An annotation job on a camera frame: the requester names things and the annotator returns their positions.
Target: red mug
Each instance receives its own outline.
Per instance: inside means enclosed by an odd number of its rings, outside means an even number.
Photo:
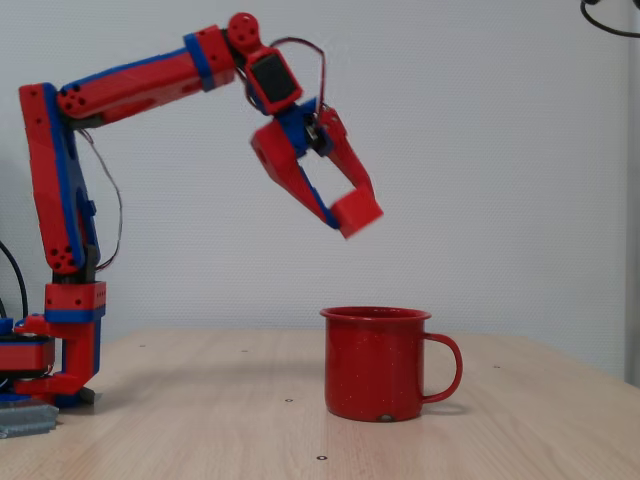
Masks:
[[[449,398],[460,385],[462,355],[445,335],[425,333],[431,314],[389,307],[338,307],[327,318],[325,400],[334,415],[364,422],[396,422],[420,415],[425,403]],[[456,359],[453,383],[423,394],[424,340],[444,343]]]

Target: red robotic arm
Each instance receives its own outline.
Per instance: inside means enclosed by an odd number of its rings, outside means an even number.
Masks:
[[[174,52],[115,67],[60,90],[48,83],[20,88],[34,199],[53,279],[46,289],[44,316],[31,315],[16,324],[10,337],[22,343],[11,342],[12,355],[2,354],[8,346],[0,336],[0,378],[16,379],[16,394],[73,403],[99,369],[106,285],[95,281],[100,258],[93,223],[96,210],[78,162],[76,130],[101,127],[213,90],[232,82],[238,73],[250,102],[273,116],[255,133],[251,145],[274,181],[345,238],[382,215],[337,112],[318,105],[322,99],[296,103],[303,91],[282,53],[262,44],[253,16],[236,14],[226,29],[212,26],[186,35],[184,43]],[[298,164],[309,149],[328,156],[355,187],[331,208]],[[39,336],[31,337],[37,341],[24,341],[24,334]],[[52,363],[52,337],[63,340],[62,371],[43,376]]]

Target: mug rim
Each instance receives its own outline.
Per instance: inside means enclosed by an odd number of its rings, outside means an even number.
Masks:
[[[429,312],[403,307],[348,306],[323,308],[320,315],[330,320],[352,322],[410,322],[431,318]]]

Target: wooden table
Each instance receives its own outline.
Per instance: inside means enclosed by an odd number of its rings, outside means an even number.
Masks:
[[[0,478],[640,479],[640,391],[523,338],[454,338],[449,401],[366,424],[325,410],[322,332],[140,332],[105,348],[94,407],[0,441]],[[428,344],[429,390],[450,357]]]

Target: wire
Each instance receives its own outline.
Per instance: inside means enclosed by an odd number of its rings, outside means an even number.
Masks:
[[[589,12],[587,12],[587,4],[584,2],[580,3],[580,11],[582,12],[584,18],[586,18],[591,25],[593,25],[594,27],[598,27],[600,30],[604,30],[605,32],[611,33],[613,35],[618,35],[620,37],[640,38],[640,33],[623,32],[622,30],[616,30],[615,28],[607,27],[606,25],[598,22],[589,14]]]
[[[6,255],[9,263],[11,263],[11,266],[13,267],[13,271],[15,272],[16,277],[18,278],[18,285],[20,285],[20,299],[22,300],[22,318],[27,318],[27,316],[29,315],[29,302],[27,301],[27,287],[25,287],[24,285],[22,272],[20,271],[18,262],[16,262],[16,259],[13,258],[13,255],[11,255],[9,249],[2,242],[0,242],[0,250],[2,250],[2,253]]]
[[[102,170],[104,171],[104,174],[107,176],[107,178],[111,182],[111,185],[113,185],[113,188],[116,191],[116,195],[118,196],[118,209],[119,209],[118,242],[116,243],[116,249],[113,252],[113,255],[111,255],[111,257],[109,258],[109,260],[104,262],[102,265],[98,265],[96,267],[96,271],[99,272],[109,267],[118,256],[118,253],[120,252],[120,241],[122,240],[122,195],[120,194],[120,189],[118,188],[118,184],[111,176],[111,172],[109,172],[109,168],[107,167],[107,164],[104,161],[104,158],[102,158],[102,155],[100,155],[100,152],[98,152],[95,142],[93,141],[93,137],[89,134],[89,132],[87,132],[84,129],[80,129],[78,130],[78,132],[80,133],[80,135],[84,137],[87,143],[89,143],[91,150],[93,150],[93,153],[95,153],[96,157],[98,157],[98,160],[100,161],[100,165],[102,166]]]
[[[305,40],[304,38],[298,37],[283,37],[278,40],[271,42],[270,47],[277,47],[278,45],[283,45],[285,43],[298,43],[301,45],[305,45],[320,54],[322,57],[322,70],[320,72],[320,95],[318,96],[318,102],[316,105],[316,121],[320,118],[320,110],[324,107],[324,90],[325,84],[327,80],[327,58],[324,54],[324,50],[322,50],[317,45],[311,43],[309,40]]]

